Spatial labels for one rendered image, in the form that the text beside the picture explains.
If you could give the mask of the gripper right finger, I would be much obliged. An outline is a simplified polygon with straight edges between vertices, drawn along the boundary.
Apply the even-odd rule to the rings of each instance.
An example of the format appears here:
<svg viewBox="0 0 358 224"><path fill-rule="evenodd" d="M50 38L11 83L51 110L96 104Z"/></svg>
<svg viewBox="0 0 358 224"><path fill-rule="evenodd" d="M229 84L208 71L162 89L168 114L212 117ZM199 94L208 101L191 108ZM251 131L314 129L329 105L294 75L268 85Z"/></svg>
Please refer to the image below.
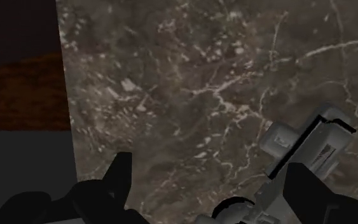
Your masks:
<svg viewBox="0 0 358 224"><path fill-rule="evenodd" d="M287 166L283 197L301 224L358 224L358 200L334 193L301 163Z"/></svg>

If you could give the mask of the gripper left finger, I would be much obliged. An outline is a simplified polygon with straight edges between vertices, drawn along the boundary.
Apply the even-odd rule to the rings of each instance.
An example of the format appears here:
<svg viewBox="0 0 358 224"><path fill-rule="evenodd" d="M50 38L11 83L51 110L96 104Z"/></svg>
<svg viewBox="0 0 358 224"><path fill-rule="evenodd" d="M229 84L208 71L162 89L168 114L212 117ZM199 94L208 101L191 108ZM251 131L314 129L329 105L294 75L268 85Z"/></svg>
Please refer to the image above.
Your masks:
<svg viewBox="0 0 358 224"><path fill-rule="evenodd" d="M101 179L76 183L60 199L46 192L23 192L0 208L0 224L149 224L125 209L132 186L132 153L119 152Z"/></svg>

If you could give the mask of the grey boxy device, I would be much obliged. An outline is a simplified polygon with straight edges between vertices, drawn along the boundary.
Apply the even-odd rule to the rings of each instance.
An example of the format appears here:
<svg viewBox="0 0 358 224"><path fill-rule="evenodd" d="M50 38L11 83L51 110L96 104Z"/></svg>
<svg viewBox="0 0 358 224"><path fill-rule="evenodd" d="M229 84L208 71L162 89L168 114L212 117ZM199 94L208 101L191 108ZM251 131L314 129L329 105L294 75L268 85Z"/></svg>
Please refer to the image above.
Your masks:
<svg viewBox="0 0 358 224"><path fill-rule="evenodd" d="M317 108L299 129L273 122L259 141L259 147L274 161L265 171L268 181L254 194L256 200L225 199L212 215L198 215L195 224L288 224L292 210L282 194L288 164L301 163L325 179L355 132L350 118L331 104Z"/></svg>

